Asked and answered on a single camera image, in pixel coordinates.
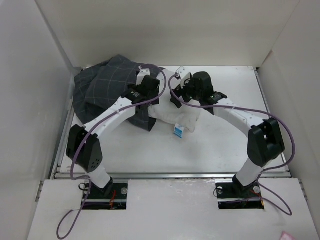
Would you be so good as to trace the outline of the white pillow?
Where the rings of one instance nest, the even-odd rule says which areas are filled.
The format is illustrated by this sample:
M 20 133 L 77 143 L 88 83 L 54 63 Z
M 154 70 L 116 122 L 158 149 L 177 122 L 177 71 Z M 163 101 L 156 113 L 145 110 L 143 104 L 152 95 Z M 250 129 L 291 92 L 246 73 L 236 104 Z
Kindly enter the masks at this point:
M 201 109 L 182 105 L 177 108 L 171 102 L 171 94 L 168 85 L 158 99 L 159 104 L 148 107 L 148 114 L 151 118 L 161 120 L 170 125 L 181 125 L 183 128 L 193 133 L 200 118 Z

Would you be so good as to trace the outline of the dark grey checked pillowcase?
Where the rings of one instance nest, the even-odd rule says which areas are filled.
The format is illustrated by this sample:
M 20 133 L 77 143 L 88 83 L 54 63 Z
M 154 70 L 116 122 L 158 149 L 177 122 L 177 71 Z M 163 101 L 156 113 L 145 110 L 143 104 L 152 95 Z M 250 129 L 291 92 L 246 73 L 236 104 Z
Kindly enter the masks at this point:
M 110 108 L 129 85 L 137 83 L 137 72 L 142 65 L 116 55 L 76 75 L 73 108 L 80 122 L 86 124 Z

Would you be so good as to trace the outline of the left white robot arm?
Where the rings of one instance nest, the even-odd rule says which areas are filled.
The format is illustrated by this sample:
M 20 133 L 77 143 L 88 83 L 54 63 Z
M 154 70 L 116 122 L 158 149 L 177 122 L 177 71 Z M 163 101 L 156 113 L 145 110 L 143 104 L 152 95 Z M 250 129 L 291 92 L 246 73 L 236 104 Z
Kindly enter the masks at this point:
M 103 166 L 101 135 L 111 133 L 129 118 L 146 110 L 151 100 L 159 97 L 159 87 L 158 79 L 146 75 L 140 84 L 129 85 L 128 90 L 100 116 L 83 126 L 75 124 L 71 127 L 66 156 L 87 173 L 99 197 L 109 197 L 113 187 L 113 179 Z

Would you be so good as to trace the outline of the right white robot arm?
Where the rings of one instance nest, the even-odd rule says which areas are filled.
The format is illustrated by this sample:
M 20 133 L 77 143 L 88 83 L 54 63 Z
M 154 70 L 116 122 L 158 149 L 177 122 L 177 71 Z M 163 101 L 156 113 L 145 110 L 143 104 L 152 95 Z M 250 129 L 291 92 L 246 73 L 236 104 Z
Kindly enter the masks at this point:
M 232 178 L 231 190 L 237 197 L 243 197 L 257 181 L 270 161 L 275 160 L 285 150 L 282 132 L 275 117 L 268 119 L 256 116 L 256 110 L 236 106 L 227 95 L 215 91 L 210 75 L 205 71 L 195 74 L 179 68 L 174 78 L 179 80 L 170 89 L 170 101 L 177 107 L 193 107 L 191 101 L 198 102 L 197 108 L 221 118 L 241 131 L 247 137 L 247 160 Z

